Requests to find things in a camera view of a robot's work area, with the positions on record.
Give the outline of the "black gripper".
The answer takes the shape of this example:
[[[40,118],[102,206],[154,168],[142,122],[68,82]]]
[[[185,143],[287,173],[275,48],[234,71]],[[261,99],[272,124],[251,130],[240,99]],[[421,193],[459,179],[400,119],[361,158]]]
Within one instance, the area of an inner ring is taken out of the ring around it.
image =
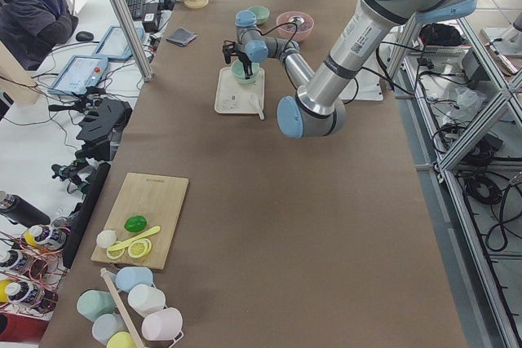
[[[242,51],[239,45],[230,40],[224,40],[222,45],[222,53],[225,64],[232,63],[232,57],[237,57],[243,64],[244,79],[249,80],[253,76],[252,63],[249,63],[249,58],[244,51]]]

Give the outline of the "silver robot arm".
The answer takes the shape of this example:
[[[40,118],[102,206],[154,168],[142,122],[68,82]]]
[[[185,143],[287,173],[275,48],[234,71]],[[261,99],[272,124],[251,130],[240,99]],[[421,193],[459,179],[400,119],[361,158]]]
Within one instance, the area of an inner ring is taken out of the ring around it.
[[[289,138],[322,137],[338,132],[346,119],[340,94],[392,28],[415,18],[420,24],[454,20],[470,15],[478,0],[358,0],[348,22],[317,70],[312,70],[290,39],[268,37],[256,26],[251,11],[235,18],[237,39],[225,42],[227,64],[236,56],[247,77],[251,66],[268,58],[278,59],[296,85],[292,96],[277,106],[277,123]]]

